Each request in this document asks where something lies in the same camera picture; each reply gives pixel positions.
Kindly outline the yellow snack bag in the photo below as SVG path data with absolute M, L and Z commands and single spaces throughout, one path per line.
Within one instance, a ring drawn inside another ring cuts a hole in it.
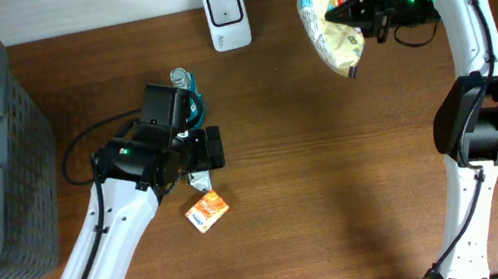
M 329 10 L 339 8 L 347 0 L 297 0 L 301 23 L 321 60 L 337 74 L 357 76 L 358 64 L 365 45 L 362 30 L 326 20 Z

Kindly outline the silver triangular snack packet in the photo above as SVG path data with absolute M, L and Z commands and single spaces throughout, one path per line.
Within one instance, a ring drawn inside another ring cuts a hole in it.
M 198 191 L 207 193 L 213 189 L 209 171 L 191 172 L 187 175 L 187 178 L 187 183 Z

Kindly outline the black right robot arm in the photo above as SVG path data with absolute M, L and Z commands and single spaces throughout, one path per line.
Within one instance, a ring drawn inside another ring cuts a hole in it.
M 488 0 L 348 0 L 327 21 L 385 42 L 391 28 L 443 24 L 455 81 L 433 124 L 447 175 L 439 257 L 421 279 L 490 279 L 488 235 L 498 180 L 498 31 Z

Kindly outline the teal mouthwash bottle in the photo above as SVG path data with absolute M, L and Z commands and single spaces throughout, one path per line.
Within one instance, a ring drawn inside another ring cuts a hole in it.
M 190 114 L 187 118 L 188 127 L 200 129 L 205 120 L 204 98 L 198 92 L 194 74 L 184 68 L 177 67 L 170 72 L 171 82 L 175 88 L 187 90 L 189 95 Z

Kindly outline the white barcode scanner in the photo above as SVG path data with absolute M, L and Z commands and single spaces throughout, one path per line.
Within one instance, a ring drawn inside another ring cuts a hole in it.
M 244 0 L 202 0 L 213 47 L 224 53 L 252 42 Z

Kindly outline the orange white small box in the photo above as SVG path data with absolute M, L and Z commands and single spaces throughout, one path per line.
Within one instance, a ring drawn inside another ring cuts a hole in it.
M 214 190 L 207 192 L 194 206 L 184 213 L 201 233 L 206 233 L 230 209 Z

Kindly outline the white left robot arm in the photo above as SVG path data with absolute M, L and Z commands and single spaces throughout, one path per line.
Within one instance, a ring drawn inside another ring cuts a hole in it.
M 217 127 L 188 89 L 148 84 L 144 105 L 91 155 L 91 194 L 61 279 L 125 279 L 164 196 L 191 172 L 225 165 Z

